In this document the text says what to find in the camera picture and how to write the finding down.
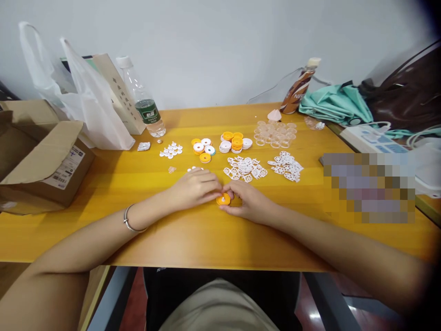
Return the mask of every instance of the power strip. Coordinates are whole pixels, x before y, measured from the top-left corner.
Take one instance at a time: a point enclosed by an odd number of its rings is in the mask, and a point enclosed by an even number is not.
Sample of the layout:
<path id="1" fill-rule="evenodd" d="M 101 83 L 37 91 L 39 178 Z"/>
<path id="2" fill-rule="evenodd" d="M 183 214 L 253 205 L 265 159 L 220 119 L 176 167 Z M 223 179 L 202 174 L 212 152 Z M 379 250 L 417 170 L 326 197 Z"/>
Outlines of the power strip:
<path id="1" fill-rule="evenodd" d="M 344 129 L 340 136 L 360 153 L 407 153 L 408 150 L 389 139 L 379 136 L 378 131 L 368 125 L 351 126 Z"/>

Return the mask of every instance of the yellow table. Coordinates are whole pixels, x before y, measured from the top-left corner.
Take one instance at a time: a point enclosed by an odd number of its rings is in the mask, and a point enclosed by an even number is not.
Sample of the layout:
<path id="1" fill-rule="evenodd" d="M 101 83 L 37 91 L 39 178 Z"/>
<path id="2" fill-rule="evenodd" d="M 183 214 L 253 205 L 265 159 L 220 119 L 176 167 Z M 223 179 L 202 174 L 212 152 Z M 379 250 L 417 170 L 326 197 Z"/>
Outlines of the yellow table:
<path id="1" fill-rule="evenodd" d="M 133 202 L 166 189 L 191 166 L 201 166 L 192 152 L 193 138 L 210 138 L 216 147 L 224 131 L 242 132 L 253 137 L 258 120 L 278 104 L 256 104 L 217 108 L 182 109 L 162 112 L 167 134 L 158 145 L 147 131 L 135 136 L 130 151 L 95 150 L 96 159 L 73 204 L 64 211 L 41 215 L 0 215 L 0 261 L 31 262 L 52 245 L 75 230 Z M 288 151 L 305 168 L 301 181 L 292 183 L 269 170 L 266 163 L 280 149 L 269 145 L 241 153 L 257 158 L 268 175 L 253 180 L 252 185 L 277 203 L 312 217 L 322 218 L 364 234 L 425 260 L 435 259 L 439 229 L 419 211 L 413 224 L 356 224 L 352 220 L 332 220 L 323 212 L 323 167 L 318 159 L 323 153 L 351 153 L 352 150 L 328 128 L 311 131 L 300 114 L 283 115 L 283 121 L 298 126 L 297 139 Z M 138 152 L 139 142 L 152 143 L 149 151 Z M 175 141 L 183 154 L 172 160 L 160 158 L 159 152 Z M 203 165 L 215 172 L 224 183 L 222 172 L 229 166 L 228 157 L 219 151 Z M 177 170 L 169 174 L 168 168 Z M 271 228 L 229 216 L 216 202 L 179 212 L 153 225 L 119 250 L 109 264 L 185 268 L 232 268 L 297 271 L 328 271 L 332 268 L 290 237 Z"/>

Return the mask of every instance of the hand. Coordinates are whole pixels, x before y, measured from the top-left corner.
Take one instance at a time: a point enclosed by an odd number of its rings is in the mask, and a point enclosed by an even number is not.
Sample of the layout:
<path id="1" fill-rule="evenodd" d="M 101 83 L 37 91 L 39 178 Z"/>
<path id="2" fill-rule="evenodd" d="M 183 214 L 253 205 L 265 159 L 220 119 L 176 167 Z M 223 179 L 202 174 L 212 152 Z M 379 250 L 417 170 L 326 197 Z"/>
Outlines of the hand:
<path id="1" fill-rule="evenodd" d="M 240 207 L 221 205 L 220 208 L 223 211 L 255 223 L 273 226 L 276 213 L 282 209 L 281 206 L 265 197 L 258 189 L 240 180 L 229 182 L 222 191 L 227 192 L 232 200 L 234 194 L 242 199 L 242 206 Z"/>
<path id="2" fill-rule="evenodd" d="M 201 205 L 222 196 L 222 185 L 210 170 L 195 168 L 164 193 L 173 211 L 180 211 Z"/>

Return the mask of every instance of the white plastic bag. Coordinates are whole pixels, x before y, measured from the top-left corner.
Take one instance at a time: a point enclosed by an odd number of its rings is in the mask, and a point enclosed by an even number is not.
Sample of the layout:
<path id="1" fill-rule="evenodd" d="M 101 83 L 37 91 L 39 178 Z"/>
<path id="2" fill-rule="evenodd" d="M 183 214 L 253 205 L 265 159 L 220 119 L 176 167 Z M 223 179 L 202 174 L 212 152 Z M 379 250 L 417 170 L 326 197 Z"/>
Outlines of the white plastic bag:
<path id="1" fill-rule="evenodd" d="M 135 140 L 112 107 L 107 81 L 73 51 L 66 39 L 61 38 L 61 43 L 72 75 L 45 49 L 33 26 L 21 22 L 19 27 L 26 63 L 41 96 L 58 106 L 70 120 L 85 123 L 87 139 L 82 141 L 88 147 L 130 149 Z M 37 49 L 29 43 L 26 28 L 32 28 Z"/>

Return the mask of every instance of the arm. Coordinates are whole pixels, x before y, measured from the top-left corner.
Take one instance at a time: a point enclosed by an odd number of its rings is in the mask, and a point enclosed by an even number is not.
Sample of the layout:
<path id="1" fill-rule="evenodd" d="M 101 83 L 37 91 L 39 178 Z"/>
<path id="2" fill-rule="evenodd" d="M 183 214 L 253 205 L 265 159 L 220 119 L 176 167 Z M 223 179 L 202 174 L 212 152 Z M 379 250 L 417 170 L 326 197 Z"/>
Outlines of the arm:
<path id="1" fill-rule="evenodd" d="M 231 197 L 238 195 L 243 205 L 221 209 L 289 234 L 395 311 L 407 313 L 423 294 L 430 275 L 430 267 L 423 261 L 281 207 L 247 183 L 232 181 L 224 190 Z"/>
<path id="2" fill-rule="evenodd" d="M 215 174 L 194 169 L 168 190 L 133 205 L 129 224 L 136 230 L 148 228 L 175 211 L 215 199 L 221 188 Z M 89 271 L 137 235 L 123 219 L 124 210 L 109 215 L 35 260 L 0 301 L 0 329 L 76 330 Z"/>

